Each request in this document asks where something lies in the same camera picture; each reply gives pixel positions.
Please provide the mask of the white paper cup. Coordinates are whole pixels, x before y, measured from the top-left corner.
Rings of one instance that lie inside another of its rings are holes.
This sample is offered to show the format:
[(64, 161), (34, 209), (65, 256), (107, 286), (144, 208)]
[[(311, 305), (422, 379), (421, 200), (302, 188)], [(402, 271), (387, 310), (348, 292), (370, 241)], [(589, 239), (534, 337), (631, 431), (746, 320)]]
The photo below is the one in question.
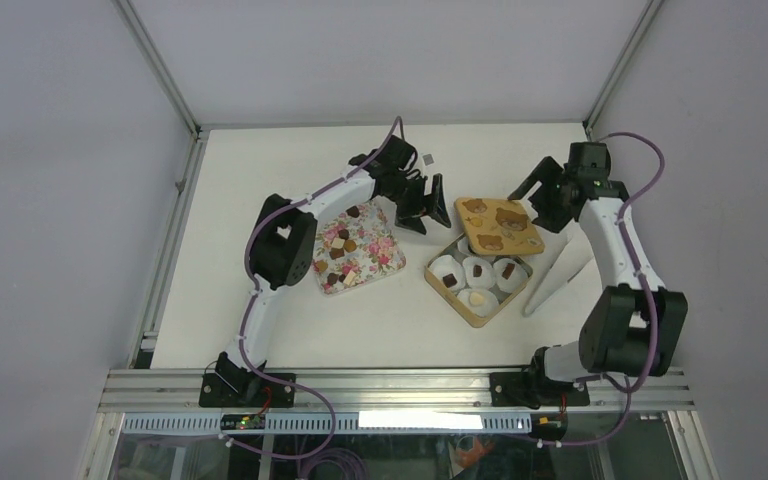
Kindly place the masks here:
[(500, 258), (492, 266), (496, 286), (504, 293), (514, 293), (526, 284), (530, 278), (530, 274), (523, 265), (511, 258)]
[(461, 235), (457, 242), (456, 242), (456, 248), (457, 250), (464, 256), (467, 257), (478, 257), (478, 254), (475, 253), (469, 243), (469, 239), (465, 235)]
[(495, 271), (487, 260), (468, 256), (462, 261), (465, 280), (473, 289), (490, 289), (496, 284)]
[(465, 288), (457, 294), (458, 300), (478, 318), (489, 318), (499, 307), (496, 295), (487, 289)]
[(444, 275), (454, 274), (458, 279), (458, 285), (453, 289), (447, 288), (450, 291), (457, 292), (466, 287), (462, 263), (452, 255), (441, 255), (437, 257), (430, 263), (429, 270), (441, 283), (441, 278)]

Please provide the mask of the dark square chocolate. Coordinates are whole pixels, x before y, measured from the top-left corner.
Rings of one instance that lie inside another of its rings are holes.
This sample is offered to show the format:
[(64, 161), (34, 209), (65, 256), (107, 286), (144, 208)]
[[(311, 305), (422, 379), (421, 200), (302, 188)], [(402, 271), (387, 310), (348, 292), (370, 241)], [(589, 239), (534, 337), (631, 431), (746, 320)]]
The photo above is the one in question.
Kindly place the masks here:
[(447, 274), (441, 278), (446, 288), (453, 289), (458, 285), (458, 279), (454, 274)]

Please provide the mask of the white rectangular chocolate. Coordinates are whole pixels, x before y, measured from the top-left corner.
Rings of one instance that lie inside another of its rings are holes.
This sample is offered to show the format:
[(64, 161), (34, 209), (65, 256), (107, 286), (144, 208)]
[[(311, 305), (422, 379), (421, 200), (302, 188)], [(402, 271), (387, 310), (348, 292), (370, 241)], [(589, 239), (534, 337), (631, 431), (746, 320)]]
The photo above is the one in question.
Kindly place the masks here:
[(345, 275), (346, 275), (346, 279), (345, 279), (345, 282), (343, 282), (342, 284), (343, 284), (343, 285), (344, 285), (346, 288), (349, 288), (349, 287), (351, 287), (351, 286), (354, 284), (354, 282), (355, 282), (355, 280), (356, 280), (356, 278), (357, 278), (357, 273), (356, 273), (355, 271), (353, 271), (353, 270), (350, 270), (350, 271), (349, 271), (347, 274), (345, 274)]

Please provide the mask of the gold square tin box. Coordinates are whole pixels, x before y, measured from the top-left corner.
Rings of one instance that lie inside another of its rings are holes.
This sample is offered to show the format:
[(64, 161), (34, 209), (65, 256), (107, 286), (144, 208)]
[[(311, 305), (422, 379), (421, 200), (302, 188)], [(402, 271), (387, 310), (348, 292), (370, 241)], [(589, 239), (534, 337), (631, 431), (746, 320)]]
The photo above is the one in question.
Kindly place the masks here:
[(531, 265), (516, 256), (474, 253), (461, 235), (425, 265), (424, 278), (473, 328), (482, 328), (530, 283)]

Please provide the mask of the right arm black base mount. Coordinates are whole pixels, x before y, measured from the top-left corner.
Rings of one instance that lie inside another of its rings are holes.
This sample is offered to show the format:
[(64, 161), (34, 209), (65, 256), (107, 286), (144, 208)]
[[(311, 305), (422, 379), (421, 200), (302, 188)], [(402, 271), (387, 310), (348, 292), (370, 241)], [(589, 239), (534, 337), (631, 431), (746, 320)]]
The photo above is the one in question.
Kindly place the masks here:
[(586, 387), (572, 382), (551, 380), (546, 376), (545, 357), (548, 347), (537, 349), (529, 364), (516, 372), (495, 371), (489, 374), (489, 391), (494, 407), (583, 407), (590, 405)]

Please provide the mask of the floral rectangular tray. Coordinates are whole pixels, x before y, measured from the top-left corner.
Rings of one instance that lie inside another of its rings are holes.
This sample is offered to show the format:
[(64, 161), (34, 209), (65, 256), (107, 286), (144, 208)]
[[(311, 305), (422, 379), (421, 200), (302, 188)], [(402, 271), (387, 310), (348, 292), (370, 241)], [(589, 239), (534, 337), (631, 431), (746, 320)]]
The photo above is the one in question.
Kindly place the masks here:
[[(360, 288), (394, 275), (406, 266), (406, 256), (398, 245), (386, 215), (378, 203), (368, 201), (356, 207), (360, 210), (358, 218), (348, 216), (345, 210), (321, 227), (315, 237), (311, 270), (320, 290), (325, 295), (336, 295)], [(332, 249), (331, 243), (338, 237), (338, 231), (341, 229), (350, 232), (350, 238), (347, 240), (353, 240), (357, 244), (357, 249), (351, 253), (345, 252), (341, 258), (331, 259), (329, 256)], [(328, 263), (329, 268), (326, 272), (316, 272), (314, 265), (320, 260)], [(329, 274), (335, 273), (340, 276), (347, 274), (350, 270), (357, 273), (357, 278), (351, 287), (346, 288), (339, 281), (334, 285), (327, 284)]]

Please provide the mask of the white dome chocolate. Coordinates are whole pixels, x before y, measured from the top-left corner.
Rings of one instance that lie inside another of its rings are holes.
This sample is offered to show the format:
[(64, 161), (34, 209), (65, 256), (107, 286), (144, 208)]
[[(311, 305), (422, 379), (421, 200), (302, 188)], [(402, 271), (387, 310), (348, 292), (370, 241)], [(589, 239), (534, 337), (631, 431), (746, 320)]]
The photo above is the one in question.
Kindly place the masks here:
[(481, 293), (471, 292), (468, 296), (468, 301), (471, 306), (478, 307), (486, 303), (486, 298)]

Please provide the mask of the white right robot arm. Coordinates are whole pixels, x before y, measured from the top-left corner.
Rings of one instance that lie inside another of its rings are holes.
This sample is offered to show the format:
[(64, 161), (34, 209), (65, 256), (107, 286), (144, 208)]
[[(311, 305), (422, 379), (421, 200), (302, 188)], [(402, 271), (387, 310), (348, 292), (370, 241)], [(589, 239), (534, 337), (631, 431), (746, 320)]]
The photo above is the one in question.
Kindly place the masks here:
[(510, 199), (527, 198), (535, 225), (559, 233), (576, 222), (590, 244), (602, 292), (576, 341), (535, 351), (524, 369), (524, 390), (548, 405), (562, 392), (605, 379), (633, 394), (670, 367), (688, 314), (688, 301), (670, 290), (648, 261), (636, 234), (632, 205), (659, 180), (665, 156), (640, 191), (610, 177), (612, 159), (602, 142), (574, 142), (564, 164), (543, 158)]

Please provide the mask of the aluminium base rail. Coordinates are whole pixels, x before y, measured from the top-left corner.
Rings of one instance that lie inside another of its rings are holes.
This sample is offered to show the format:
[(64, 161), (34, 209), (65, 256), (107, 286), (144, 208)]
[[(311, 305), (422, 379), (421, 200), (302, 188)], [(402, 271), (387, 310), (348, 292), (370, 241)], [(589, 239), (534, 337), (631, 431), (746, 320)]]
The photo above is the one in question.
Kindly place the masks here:
[[(488, 408), (487, 368), (298, 369), (296, 381), (319, 391), (337, 411)], [(198, 408), (203, 370), (123, 369), (108, 373), (99, 412), (190, 412)], [(678, 368), (652, 378), (632, 397), (632, 410), (693, 411), (688, 378)]]

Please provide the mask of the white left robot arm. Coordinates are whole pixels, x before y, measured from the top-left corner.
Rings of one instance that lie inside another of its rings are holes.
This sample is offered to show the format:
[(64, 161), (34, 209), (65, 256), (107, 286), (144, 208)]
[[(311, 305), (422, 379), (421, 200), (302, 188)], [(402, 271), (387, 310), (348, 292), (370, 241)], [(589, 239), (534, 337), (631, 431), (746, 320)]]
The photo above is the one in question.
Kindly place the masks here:
[(413, 145), (389, 135), (378, 148), (351, 158), (336, 179), (314, 192), (297, 199), (273, 194), (264, 201), (244, 252), (253, 288), (238, 332), (214, 370), (223, 394), (235, 405), (248, 406), (260, 395), (278, 301), (310, 270), (321, 224), (383, 197), (395, 204), (399, 228), (424, 234), (426, 218), (451, 226), (443, 176), (424, 174), (419, 158)]

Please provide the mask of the silver square tin lid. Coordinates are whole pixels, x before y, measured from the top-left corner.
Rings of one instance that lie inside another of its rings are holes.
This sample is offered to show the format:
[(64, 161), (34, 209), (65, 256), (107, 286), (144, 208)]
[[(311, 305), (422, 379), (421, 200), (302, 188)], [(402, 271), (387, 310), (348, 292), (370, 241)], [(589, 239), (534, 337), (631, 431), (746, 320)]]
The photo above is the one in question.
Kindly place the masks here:
[(545, 244), (518, 200), (460, 197), (454, 202), (471, 250), (482, 256), (530, 256)]

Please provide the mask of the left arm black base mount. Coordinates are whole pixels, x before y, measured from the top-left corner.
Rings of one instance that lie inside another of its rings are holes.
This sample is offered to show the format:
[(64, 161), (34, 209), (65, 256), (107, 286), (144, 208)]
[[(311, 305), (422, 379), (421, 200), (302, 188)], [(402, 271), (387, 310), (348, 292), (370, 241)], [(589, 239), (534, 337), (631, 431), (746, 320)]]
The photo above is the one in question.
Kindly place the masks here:
[(295, 388), (238, 366), (222, 352), (202, 375), (198, 405), (202, 408), (275, 408), (294, 406)]

